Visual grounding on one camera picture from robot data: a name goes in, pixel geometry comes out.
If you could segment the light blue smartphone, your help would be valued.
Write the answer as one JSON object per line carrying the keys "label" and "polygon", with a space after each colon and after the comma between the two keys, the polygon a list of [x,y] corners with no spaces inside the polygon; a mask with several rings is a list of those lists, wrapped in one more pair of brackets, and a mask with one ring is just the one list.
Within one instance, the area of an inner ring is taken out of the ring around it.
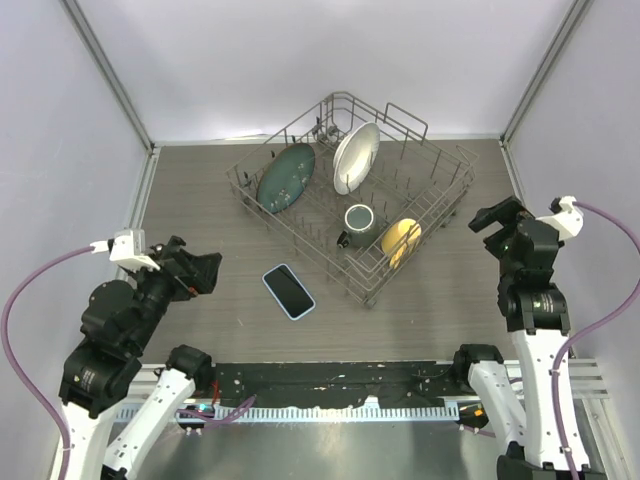
{"label": "light blue smartphone", "polygon": [[262,282],[291,321],[300,320],[316,307],[314,298],[287,264],[267,271]]}

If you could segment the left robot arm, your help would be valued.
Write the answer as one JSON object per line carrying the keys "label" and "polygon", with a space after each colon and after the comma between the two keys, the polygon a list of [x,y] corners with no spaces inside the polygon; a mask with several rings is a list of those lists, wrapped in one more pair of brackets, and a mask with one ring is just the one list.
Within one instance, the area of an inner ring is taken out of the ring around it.
{"label": "left robot arm", "polygon": [[188,345],[174,348],[153,392],[111,440],[116,415],[169,305],[212,293],[222,256],[193,255],[178,236],[146,247],[141,229],[123,230],[91,246],[108,253],[131,279],[96,287],[81,316],[83,339],[64,363],[59,391],[68,432],[57,459],[68,479],[134,479],[184,401],[211,391],[211,356]]}

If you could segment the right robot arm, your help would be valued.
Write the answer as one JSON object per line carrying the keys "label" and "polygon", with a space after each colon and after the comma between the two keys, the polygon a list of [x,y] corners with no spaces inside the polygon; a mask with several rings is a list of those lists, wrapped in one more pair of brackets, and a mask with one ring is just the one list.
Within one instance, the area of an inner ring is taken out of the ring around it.
{"label": "right robot arm", "polygon": [[511,196],[479,209],[468,224],[475,233],[501,226],[484,245],[499,262],[497,305],[516,349],[523,393],[515,393],[500,351],[488,344],[461,345],[451,380],[460,393],[479,397],[487,434],[502,450],[498,478],[603,479],[579,432],[568,304],[552,281],[559,250],[581,231],[583,214],[572,196],[555,199],[550,210],[536,217]]}

